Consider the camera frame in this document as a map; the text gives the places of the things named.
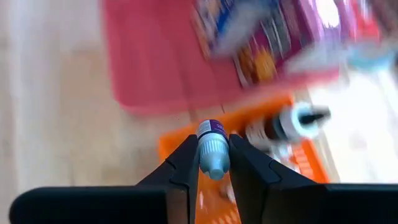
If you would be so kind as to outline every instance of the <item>bottle label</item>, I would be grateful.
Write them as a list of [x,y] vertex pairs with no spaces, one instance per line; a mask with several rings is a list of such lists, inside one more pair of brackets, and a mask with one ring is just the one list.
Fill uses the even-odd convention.
[[199,128],[197,129],[198,140],[208,133],[220,134],[224,136],[225,139],[228,140],[228,138],[226,137],[223,124],[221,124],[217,120],[214,119],[206,120],[199,125]]
[[260,119],[246,127],[246,137],[250,144],[262,151],[268,151],[274,144],[264,130],[264,120]]

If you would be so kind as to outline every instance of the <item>floor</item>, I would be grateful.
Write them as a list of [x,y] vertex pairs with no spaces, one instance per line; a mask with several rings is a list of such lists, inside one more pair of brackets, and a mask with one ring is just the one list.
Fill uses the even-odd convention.
[[[0,223],[7,223],[12,199],[34,187],[135,184],[157,166],[156,142],[162,133],[264,98],[258,94],[168,116],[131,116],[113,100],[106,60],[97,0],[0,0]],[[317,88],[298,96],[345,111],[337,106],[344,98],[342,88],[349,89]],[[351,150],[335,131],[346,120],[336,120],[318,142],[331,179],[397,182],[394,143],[386,152],[386,145],[372,147],[383,153]],[[360,134],[356,139],[358,147],[368,147]],[[350,167],[351,161],[360,164]],[[387,161],[390,170],[380,161]],[[364,164],[372,167],[364,169]]]

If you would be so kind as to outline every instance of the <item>bottle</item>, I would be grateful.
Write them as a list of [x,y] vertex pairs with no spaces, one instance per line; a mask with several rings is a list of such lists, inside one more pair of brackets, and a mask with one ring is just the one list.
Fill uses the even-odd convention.
[[318,136],[329,109],[297,103],[271,118],[262,118],[246,127],[245,138],[256,148],[270,154],[271,148],[313,139]]
[[217,120],[202,122],[197,129],[199,166],[213,180],[221,180],[229,170],[229,146],[224,126]]

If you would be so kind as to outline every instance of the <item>orange basket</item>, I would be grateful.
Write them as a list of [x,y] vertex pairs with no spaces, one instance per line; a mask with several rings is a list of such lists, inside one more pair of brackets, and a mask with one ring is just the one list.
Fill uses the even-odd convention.
[[[262,117],[271,117],[283,107],[292,105],[291,96],[281,96],[267,100],[261,105],[245,108],[234,113],[228,113],[217,119],[223,123],[225,131],[230,134],[241,130],[250,122]],[[190,134],[195,134],[199,123],[168,133],[159,139],[159,157],[163,162]],[[310,140],[303,141],[293,149],[293,161],[300,168],[302,175],[318,183],[328,183],[328,176],[318,158],[315,146]],[[214,181],[199,171],[196,220],[198,224],[207,223],[240,223],[238,209],[228,199],[220,197],[221,185],[228,184],[229,174],[221,181]]]

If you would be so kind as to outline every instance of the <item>pink container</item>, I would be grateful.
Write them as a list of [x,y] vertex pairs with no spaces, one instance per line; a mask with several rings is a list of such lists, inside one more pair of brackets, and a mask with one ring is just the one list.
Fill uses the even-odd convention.
[[115,99],[130,113],[199,109],[252,91],[275,95],[338,76],[336,68],[243,90],[232,60],[203,58],[191,0],[103,0],[102,7]]

